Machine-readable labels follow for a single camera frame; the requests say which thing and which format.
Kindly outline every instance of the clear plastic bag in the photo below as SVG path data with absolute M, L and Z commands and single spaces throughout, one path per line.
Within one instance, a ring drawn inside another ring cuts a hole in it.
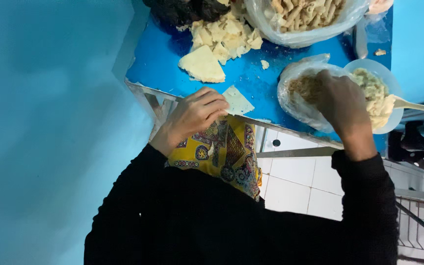
M 352 80 L 352 74 L 345 69 L 328 63 L 329 53 L 303 58 L 297 63 L 291 63 L 282 71 L 278 84 L 278 100 L 281 108 L 295 119 L 324 132 L 333 132 L 332 125 L 323 117 L 314 105 L 307 103 L 298 93 L 290 95 L 288 85 L 292 79 L 304 75 L 317 75 L 321 70 L 329 70 L 333 76 L 347 75 Z
M 346 0 L 343 11 L 332 25 L 297 33 L 281 33 L 271 27 L 270 20 L 264 15 L 264 10 L 269 9 L 271 5 L 270 0 L 244 2 L 248 11 L 247 20 L 252 26 L 260 29 L 263 37 L 291 48 L 302 48 L 335 37 L 353 27 L 369 7 L 369 0 Z
M 379 14 L 366 14 L 366 33 L 369 43 L 385 43 L 390 41 L 390 32 L 385 27 L 384 17 L 386 12 Z

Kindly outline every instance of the pasta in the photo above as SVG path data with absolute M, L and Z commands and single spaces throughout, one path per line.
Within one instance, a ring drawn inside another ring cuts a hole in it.
M 338 19 L 346 0 L 270 0 L 269 23 L 281 33 L 326 27 Z

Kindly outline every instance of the blue table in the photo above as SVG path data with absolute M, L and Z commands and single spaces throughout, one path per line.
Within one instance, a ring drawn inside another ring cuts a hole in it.
M 384 19 L 386 28 L 392 38 L 392 8 Z M 135 50 L 135 62 L 127 71 L 126 83 L 143 103 L 148 102 L 153 112 L 160 117 L 160 109 L 156 99 L 142 98 L 145 95 L 160 95 L 165 99 L 177 100 L 185 97 L 204 85 L 224 92 L 232 84 L 255 106 L 254 111 L 245 114 L 249 122 L 274 130 L 293 134 L 301 138 L 319 142 L 327 146 L 342 148 L 336 133 L 322 133 L 287 115 L 280 107 L 277 99 L 278 76 L 286 65 L 297 62 L 304 57 L 320 53 L 330 53 L 329 63 L 344 67 L 355 60 L 350 36 L 340 34 L 329 40 L 321 41 L 309 47 L 290 49 L 264 40 L 260 50 L 251 50 L 241 58 L 227 61 L 223 67 L 226 79 L 222 83 L 202 83 L 190 81 L 190 76 L 177 65 L 182 56 L 192 46 L 190 31 L 178 32 L 175 28 L 163 27 L 153 18 L 149 18 L 145 30 Z M 369 43 L 368 58 L 391 68 L 392 42 Z M 377 49 L 386 50 L 383 56 L 373 55 Z M 262 69 L 260 60 L 269 62 L 269 68 Z M 139 82 L 144 87 L 135 85 Z M 385 153 L 386 135 L 374 135 L 377 149 Z

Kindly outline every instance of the black sleeve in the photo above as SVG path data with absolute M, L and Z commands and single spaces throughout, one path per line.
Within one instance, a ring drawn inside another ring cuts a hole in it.
M 381 156 L 350 161 L 344 150 L 332 156 L 332 167 L 342 179 L 346 247 L 359 264 L 396 264 L 397 208 L 394 185 Z
M 164 168 L 167 158 L 151 145 L 131 161 L 114 182 L 94 216 L 84 243 L 84 264 L 139 264 L 142 191 Z

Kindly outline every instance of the yellow patterned fabric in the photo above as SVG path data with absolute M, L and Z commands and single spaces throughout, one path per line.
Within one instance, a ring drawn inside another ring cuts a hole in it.
M 195 168 L 219 177 L 259 201 L 261 169 L 254 151 L 254 125 L 232 115 L 183 140 L 168 158 L 170 166 Z

